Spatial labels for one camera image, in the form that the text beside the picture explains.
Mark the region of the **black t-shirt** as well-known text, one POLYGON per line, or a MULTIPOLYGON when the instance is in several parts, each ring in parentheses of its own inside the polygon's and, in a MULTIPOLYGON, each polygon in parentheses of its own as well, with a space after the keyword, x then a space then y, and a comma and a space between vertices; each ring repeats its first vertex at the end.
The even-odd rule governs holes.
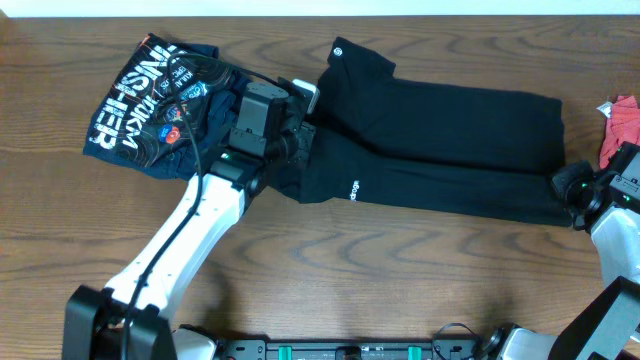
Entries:
POLYGON ((308 164, 275 175, 281 194, 570 224, 550 185, 565 163, 560 100, 399 79, 391 61, 341 37, 327 63, 308 164))

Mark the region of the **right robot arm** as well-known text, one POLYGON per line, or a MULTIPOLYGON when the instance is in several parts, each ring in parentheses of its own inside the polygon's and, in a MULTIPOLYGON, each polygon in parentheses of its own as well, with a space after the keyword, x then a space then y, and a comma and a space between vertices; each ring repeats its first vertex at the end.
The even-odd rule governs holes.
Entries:
POLYGON ((494 336, 488 359, 630 359, 639 340, 639 146, 623 143, 608 165, 568 165, 551 179, 572 217, 589 234, 604 290, 558 336, 513 325, 494 336))

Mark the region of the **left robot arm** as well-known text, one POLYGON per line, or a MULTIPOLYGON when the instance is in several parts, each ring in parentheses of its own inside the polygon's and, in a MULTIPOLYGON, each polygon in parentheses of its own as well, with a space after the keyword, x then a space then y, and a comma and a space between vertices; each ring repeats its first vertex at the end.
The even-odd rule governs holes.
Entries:
POLYGON ((224 234, 283 165, 306 166, 315 135, 306 123, 320 96, 306 81, 251 82, 238 119, 221 126, 171 214, 105 287, 79 287, 66 304, 64 359, 213 359, 218 343, 171 322, 194 276, 224 234))

